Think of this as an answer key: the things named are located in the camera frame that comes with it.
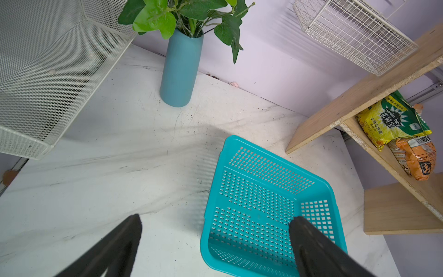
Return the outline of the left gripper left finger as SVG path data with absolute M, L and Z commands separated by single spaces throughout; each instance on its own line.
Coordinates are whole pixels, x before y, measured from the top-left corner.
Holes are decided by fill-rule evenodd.
M 129 277 L 142 234 L 139 214 L 127 217 L 59 277 Z

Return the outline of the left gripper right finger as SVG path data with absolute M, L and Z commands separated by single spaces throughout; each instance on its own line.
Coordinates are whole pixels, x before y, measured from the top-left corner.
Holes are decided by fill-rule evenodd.
M 303 217 L 289 223 L 289 235 L 301 277 L 373 276 Z

